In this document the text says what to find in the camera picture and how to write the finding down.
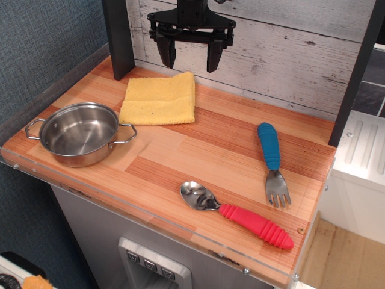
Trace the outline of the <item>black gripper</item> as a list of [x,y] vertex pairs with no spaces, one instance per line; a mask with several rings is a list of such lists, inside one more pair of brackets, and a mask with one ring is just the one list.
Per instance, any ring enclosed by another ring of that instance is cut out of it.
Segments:
[[176,8],[149,13],[147,18],[150,38],[170,69],[176,60],[175,41],[208,43],[209,73],[217,70],[225,45],[233,45],[236,22],[211,11],[207,1],[177,1]]

